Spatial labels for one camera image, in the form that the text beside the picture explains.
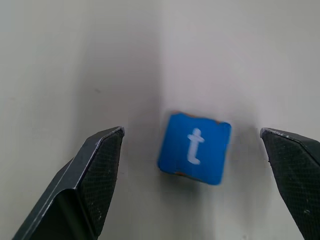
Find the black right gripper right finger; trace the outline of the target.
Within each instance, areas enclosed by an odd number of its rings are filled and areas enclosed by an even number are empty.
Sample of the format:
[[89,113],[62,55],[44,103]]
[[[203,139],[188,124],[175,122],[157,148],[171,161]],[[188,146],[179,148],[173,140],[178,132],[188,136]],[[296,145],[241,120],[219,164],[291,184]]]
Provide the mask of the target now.
[[320,142],[262,128],[278,191],[304,240],[320,240]]

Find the blue letter t block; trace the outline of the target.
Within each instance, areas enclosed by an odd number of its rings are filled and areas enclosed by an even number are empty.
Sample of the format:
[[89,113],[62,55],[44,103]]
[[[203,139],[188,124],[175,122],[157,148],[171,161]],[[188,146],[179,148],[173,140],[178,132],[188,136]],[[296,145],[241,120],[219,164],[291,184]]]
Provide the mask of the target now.
[[157,161],[159,169],[209,185],[219,185],[231,130],[227,122],[182,112],[172,113]]

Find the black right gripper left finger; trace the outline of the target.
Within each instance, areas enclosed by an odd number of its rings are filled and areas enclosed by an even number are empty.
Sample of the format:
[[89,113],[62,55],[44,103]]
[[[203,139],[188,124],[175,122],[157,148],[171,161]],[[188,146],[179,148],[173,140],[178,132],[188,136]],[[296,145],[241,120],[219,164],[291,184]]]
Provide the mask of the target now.
[[98,240],[114,194],[125,129],[88,137],[53,177],[12,240]]

